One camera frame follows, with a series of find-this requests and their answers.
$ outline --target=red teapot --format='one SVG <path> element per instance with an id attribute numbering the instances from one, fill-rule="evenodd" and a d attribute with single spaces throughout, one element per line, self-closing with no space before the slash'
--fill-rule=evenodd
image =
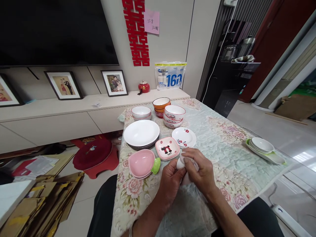
<path id="1" fill-rule="evenodd" d="M 146 81 L 142 81 L 142 82 L 140 82 L 140 84 L 138 85 L 138 89 L 140 90 L 140 93 L 139 94 L 141 94 L 141 93 L 147 93 L 147 92 L 149 92 L 150 91 L 150 86 L 149 86 L 149 84 L 146 82 Z"/>

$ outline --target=plastic bag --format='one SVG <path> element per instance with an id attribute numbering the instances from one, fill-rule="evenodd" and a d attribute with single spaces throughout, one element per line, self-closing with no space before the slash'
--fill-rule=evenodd
<path id="1" fill-rule="evenodd" d="M 161 62 L 155 64 L 157 90 L 182 87 L 186 62 Z"/>

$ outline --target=red door frame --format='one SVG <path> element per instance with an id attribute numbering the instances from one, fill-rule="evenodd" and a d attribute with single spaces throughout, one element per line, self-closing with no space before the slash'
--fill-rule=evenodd
<path id="1" fill-rule="evenodd" d="M 249 103 L 262 82 L 316 9 L 315 0 L 274 0 L 256 35 L 252 50 L 261 65 L 239 99 Z"/>

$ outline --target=hand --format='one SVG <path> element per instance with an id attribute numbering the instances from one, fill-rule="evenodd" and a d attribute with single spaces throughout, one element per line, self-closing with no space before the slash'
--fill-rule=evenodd
<path id="1" fill-rule="evenodd" d="M 173 159 L 162 170 L 160 186 L 155 197 L 155 199 L 159 200 L 159 205 L 161 205 L 161 208 L 163 208 L 165 212 L 168 211 L 173 203 L 181 179 L 187 172 L 185 168 L 181 168 L 177 171 L 177 161 L 177 159 Z"/>
<path id="2" fill-rule="evenodd" d="M 212 198 L 217 194 L 218 188 L 215 185 L 214 173 L 213 173 L 213 164 L 208 160 L 202 152 L 194 148 L 185 148 L 183 149 L 184 153 L 184 163 L 185 167 L 189 173 L 191 181 L 195 183 L 197 188 L 204 194 L 206 198 Z M 190 157 L 196 161 L 199 165 L 199 171 L 197 172 Z"/>

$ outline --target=table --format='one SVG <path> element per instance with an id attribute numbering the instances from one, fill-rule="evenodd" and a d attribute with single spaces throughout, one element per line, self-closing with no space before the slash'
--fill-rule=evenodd
<path id="1" fill-rule="evenodd" d="M 286 160 L 285 165 L 269 163 L 252 153 L 244 142 L 253 135 L 196 99 L 175 100 L 172 104 L 185 108 L 186 115 L 181 126 L 190 128 L 196 134 L 195 147 L 212 161 L 216 185 L 236 213 L 295 163 L 278 151 L 276 153 Z M 126 109 L 119 120 L 124 121 L 124 128 L 133 123 L 135 120 L 131 109 Z M 160 139 L 171 136 L 173 129 L 166 127 L 163 119 L 152 113 L 151 120 L 160 127 Z M 158 157 L 155 147 L 151 150 Z M 121 236 L 145 211 L 158 191 L 162 169 L 169 163 L 161 161 L 156 175 L 138 180 L 129 173 L 128 168 L 128 157 L 135 152 L 123 139 L 111 236 Z M 156 236 L 209 236 L 217 225 L 204 201 L 195 184 L 181 186 Z"/>

